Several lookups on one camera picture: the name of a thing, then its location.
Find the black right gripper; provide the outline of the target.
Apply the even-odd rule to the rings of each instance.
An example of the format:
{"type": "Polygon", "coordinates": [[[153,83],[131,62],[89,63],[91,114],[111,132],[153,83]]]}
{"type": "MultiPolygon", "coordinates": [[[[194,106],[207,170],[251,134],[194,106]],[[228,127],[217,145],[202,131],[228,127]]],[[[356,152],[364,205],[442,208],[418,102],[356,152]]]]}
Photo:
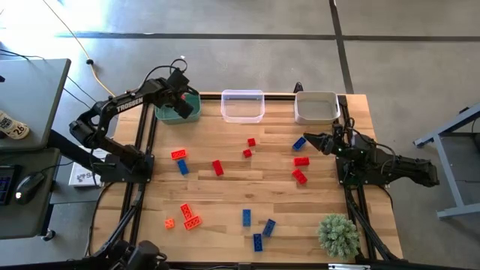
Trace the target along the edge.
{"type": "Polygon", "coordinates": [[[303,133],[303,137],[324,155],[347,155],[354,150],[349,143],[335,140],[332,134],[303,133]]]}

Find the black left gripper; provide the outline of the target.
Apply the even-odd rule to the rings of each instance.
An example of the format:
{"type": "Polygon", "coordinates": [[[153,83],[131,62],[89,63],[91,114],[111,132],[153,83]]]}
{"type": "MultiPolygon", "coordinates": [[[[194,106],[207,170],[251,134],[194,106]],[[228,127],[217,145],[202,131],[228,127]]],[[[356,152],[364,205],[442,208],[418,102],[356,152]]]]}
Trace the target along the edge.
{"type": "Polygon", "coordinates": [[[193,106],[184,100],[182,95],[187,93],[199,95],[199,92],[195,88],[187,85],[187,87],[181,89],[173,89],[165,80],[152,80],[151,83],[156,88],[154,94],[154,104],[156,106],[170,108],[176,111],[183,119],[187,119],[188,116],[193,112],[193,106]]]}

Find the green plastic bin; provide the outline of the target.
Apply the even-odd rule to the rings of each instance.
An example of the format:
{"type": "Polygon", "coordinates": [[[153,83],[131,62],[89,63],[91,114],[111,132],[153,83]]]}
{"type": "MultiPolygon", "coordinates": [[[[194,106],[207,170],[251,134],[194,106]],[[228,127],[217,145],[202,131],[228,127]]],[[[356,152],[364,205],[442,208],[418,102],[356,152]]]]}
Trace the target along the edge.
{"type": "Polygon", "coordinates": [[[187,118],[182,118],[173,108],[163,105],[155,108],[155,116],[166,125],[184,124],[195,122],[201,114],[201,99],[199,95],[183,94],[182,98],[193,107],[192,113],[187,118]]]}

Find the white plastic bin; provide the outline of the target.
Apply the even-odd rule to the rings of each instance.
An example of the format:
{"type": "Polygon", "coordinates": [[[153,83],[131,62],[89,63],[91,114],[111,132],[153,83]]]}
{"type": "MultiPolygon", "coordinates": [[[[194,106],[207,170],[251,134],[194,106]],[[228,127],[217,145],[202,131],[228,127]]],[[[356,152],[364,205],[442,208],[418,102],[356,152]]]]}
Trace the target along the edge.
{"type": "Polygon", "coordinates": [[[300,125],[327,125],[341,115],[334,92],[299,91],[295,94],[294,119],[300,125]]]}

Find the clear plastic bin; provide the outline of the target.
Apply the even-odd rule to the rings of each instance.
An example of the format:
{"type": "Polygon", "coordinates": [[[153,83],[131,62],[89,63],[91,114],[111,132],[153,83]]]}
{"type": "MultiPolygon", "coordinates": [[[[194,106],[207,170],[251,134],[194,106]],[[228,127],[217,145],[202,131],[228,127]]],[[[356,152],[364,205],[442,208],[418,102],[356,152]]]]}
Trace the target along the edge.
{"type": "Polygon", "coordinates": [[[229,123],[259,123],[266,111],[265,95],[261,90],[226,89],[220,96],[220,113],[229,123]]]}

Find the artificial green plant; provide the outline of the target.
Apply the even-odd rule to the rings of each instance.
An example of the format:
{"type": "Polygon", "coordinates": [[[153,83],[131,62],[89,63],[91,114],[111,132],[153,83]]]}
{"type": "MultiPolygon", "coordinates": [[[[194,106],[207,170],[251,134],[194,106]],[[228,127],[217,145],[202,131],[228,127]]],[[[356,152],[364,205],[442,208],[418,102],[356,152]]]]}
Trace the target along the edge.
{"type": "Polygon", "coordinates": [[[329,214],[319,222],[318,241],[330,257],[350,260],[359,255],[357,226],[343,214],[329,214]]]}

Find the white cardboard box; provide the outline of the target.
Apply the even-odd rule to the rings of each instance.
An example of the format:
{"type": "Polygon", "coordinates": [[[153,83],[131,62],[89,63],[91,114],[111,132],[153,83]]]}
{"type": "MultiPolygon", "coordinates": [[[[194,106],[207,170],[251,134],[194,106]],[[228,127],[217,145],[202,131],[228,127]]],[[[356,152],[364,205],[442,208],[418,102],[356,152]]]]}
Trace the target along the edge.
{"type": "MultiPolygon", "coordinates": [[[[80,148],[86,150],[88,154],[90,153],[90,149],[83,146],[80,146],[80,148]]],[[[96,158],[104,161],[108,153],[100,148],[97,148],[94,150],[93,154],[96,158]]],[[[94,186],[103,187],[104,183],[100,181],[100,178],[101,177],[99,175],[95,175],[94,180],[93,173],[90,170],[79,165],[78,163],[73,163],[68,185],[75,188],[86,188],[94,186]]]]}

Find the grey desk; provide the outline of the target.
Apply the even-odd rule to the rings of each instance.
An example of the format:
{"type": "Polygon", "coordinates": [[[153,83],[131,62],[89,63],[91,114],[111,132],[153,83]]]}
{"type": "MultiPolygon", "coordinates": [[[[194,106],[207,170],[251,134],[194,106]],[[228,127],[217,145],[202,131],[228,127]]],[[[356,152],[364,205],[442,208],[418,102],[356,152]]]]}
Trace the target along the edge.
{"type": "Polygon", "coordinates": [[[0,151],[42,149],[53,126],[71,60],[0,60],[0,111],[26,124],[24,139],[0,139],[0,151]]]}

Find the black computer mouse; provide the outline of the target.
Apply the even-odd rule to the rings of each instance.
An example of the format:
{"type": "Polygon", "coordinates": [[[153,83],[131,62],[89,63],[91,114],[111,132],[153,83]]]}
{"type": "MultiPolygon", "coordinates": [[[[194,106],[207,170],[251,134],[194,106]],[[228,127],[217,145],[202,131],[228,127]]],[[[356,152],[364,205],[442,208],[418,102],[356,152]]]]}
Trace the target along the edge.
{"type": "Polygon", "coordinates": [[[35,196],[38,188],[45,179],[42,172],[28,174],[16,187],[15,200],[20,205],[26,205],[35,196]]]}

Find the dark desk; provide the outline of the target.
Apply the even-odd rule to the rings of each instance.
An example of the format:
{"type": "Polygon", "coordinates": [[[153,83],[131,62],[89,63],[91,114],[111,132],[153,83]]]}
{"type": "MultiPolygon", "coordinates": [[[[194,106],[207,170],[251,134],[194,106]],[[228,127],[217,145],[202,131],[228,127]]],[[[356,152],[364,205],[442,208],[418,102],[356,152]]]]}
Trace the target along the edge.
{"type": "MultiPolygon", "coordinates": [[[[41,171],[46,167],[56,166],[61,158],[56,148],[41,151],[27,151],[0,154],[0,165],[20,165],[18,182],[30,173],[41,171]]],[[[49,211],[51,188],[56,176],[56,168],[43,172],[45,179],[37,189],[32,200],[20,205],[15,200],[17,184],[8,205],[0,205],[0,240],[21,239],[39,236],[42,233],[47,212],[49,211]]]]}

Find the black keyboard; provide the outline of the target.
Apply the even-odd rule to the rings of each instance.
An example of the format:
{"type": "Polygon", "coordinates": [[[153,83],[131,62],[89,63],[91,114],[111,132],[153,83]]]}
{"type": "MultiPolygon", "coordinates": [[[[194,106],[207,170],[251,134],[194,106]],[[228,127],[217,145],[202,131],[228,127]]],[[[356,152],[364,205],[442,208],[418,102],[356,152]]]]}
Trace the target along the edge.
{"type": "Polygon", "coordinates": [[[20,167],[17,165],[0,166],[0,206],[9,204],[19,171],[20,167]]]}

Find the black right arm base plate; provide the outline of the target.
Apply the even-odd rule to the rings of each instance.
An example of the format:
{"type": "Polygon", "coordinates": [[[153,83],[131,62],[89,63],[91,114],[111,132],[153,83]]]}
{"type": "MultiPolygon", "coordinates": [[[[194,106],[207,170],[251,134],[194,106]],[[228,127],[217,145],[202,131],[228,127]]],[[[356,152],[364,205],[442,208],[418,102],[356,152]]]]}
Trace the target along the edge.
{"type": "Polygon", "coordinates": [[[362,163],[336,157],[335,162],[338,182],[344,186],[387,185],[394,181],[392,173],[371,160],[362,163]]]}

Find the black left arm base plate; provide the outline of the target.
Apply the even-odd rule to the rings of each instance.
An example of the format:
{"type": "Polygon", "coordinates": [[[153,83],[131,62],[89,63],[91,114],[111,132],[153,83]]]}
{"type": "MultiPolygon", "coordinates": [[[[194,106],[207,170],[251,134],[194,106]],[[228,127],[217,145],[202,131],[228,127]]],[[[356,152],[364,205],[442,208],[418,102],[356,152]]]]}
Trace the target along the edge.
{"type": "Polygon", "coordinates": [[[120,157],[108,154],[104,162],[93,163],[92,169],[102,182],[146,184],[152,178],[154,162],[154,155],[146,155],[134,167],[129,168],[121,162],[120,157]]]}

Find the silver metal bracket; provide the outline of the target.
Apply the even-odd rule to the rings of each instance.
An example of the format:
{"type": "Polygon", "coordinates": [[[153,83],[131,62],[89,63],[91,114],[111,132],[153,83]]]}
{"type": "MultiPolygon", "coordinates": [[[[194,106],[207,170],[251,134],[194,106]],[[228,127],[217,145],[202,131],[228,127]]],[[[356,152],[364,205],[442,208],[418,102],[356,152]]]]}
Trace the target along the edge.
{"type": "Polygon", "coordinates": [[[369,265],[329,263],[328,270],[371,270],[369,265]]]}

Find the grey metal table frame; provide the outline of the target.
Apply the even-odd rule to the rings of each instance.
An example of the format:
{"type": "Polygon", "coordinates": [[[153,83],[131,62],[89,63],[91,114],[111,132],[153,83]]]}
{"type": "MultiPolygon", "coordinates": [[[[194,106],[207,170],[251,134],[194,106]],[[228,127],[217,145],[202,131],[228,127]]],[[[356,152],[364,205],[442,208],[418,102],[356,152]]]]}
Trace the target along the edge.
{"type": "Polygon", "coordinates": [[[462,109],[450,122],[413,141],[421,148],[433,143],[442,164],[455,206],[436,213],[439,219],[479,214],[480,202],[467,204],[458,187],[459,180],[480,184],[480,132],[460,132],[470,124],[480,124],[480,103],[462,109]]]}

